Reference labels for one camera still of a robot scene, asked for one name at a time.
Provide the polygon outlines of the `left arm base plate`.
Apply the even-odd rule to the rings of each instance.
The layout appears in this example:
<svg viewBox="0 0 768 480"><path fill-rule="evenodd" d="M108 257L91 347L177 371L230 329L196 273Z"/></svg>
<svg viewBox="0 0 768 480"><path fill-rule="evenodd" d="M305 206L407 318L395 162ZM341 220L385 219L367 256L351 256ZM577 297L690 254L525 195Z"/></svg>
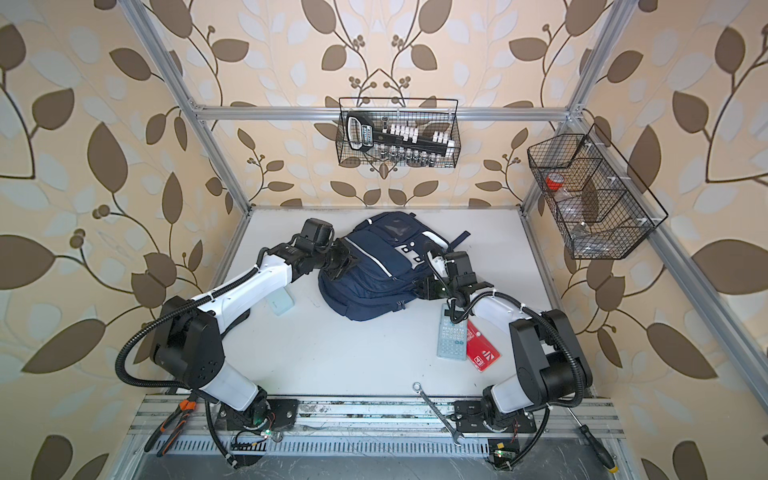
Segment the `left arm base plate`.
<svg viewBox="0 0 768 480"><path fill-rule="evenodd" d="M228 431L288 430L296 423L299 404L295 398L265 398L242 412L224 405L215 425Z"/></svg>

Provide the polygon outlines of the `navy blue student backpack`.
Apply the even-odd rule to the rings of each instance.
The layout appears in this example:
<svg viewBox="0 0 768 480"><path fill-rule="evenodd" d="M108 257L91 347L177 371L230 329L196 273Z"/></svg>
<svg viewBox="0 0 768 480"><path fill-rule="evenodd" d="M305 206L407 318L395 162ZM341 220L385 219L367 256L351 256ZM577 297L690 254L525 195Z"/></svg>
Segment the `navy blue student backpack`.
<svg viewBox="0 0 768 480"><path fill-rule="evenodd" d="M416 283L427 274L427 254L458 251L469 236L464 231L447 241L413 213L390 211L375 215L340 238L360 262L338 280L330 280L320 272L319 291L336 313L352 321L368 321L403 310L409 302L421 299L416 295ZM462 321L470 302L444 300L451 320Z"/></svg>

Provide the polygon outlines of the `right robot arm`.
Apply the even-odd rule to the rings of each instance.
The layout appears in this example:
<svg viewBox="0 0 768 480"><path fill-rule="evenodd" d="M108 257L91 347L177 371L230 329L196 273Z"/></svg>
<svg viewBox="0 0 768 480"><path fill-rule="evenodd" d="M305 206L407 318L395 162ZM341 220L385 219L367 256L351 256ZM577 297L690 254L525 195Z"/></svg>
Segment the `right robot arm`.
<svg viewBox="0 0 768 480"><path fill-rule="evenodd" d="M542 437L555 406L572 411L593 384L593 375L566 314L558 309L538 311L513 296L480 282L465 252L427 254L431 276L429 299L444 298L454 324L471 316L495 322L507 331L512 346L514 374L486 387L480 400L484 426L504 432L520 416L542 411L533 436L517 453L497 450L491 463L511 471Z"/></svg>

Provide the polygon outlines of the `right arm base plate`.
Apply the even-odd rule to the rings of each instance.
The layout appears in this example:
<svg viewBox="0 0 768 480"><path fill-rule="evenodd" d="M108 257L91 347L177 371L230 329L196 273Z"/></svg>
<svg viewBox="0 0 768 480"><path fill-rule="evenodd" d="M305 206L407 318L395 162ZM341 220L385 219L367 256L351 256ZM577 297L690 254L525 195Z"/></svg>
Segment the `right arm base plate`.
<svg viewBox="0 0 768 480"><path fill-rule="evenodd" d="M461 433L534 433L537 429L532 415L522 410L501 413L487 399L457 400L454 411L447 416Z"/></svg>

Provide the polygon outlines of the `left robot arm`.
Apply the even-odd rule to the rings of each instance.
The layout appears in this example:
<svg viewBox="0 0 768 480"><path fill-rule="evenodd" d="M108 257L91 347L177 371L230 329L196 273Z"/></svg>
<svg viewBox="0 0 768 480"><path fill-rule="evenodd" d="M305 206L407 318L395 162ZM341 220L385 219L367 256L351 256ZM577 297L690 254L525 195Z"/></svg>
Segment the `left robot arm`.
<svg viewBox="0 0 768 480"><path fill-rule="evenodd" d="M175 298L164 306L161 316L134 334L117 354L118 379L140 388L186 389L207 409L215 403L228 409L243 430L267 428L272 418L267 393L227 362L223 339L271 293L316 269L339 273L348 266L347 257L330 223L306 220L289 241L262 248L250 270L207 293L189 300ZM128 372L128 354L146 336L153 338L152 361L170 379L141 379Z"/></svg>

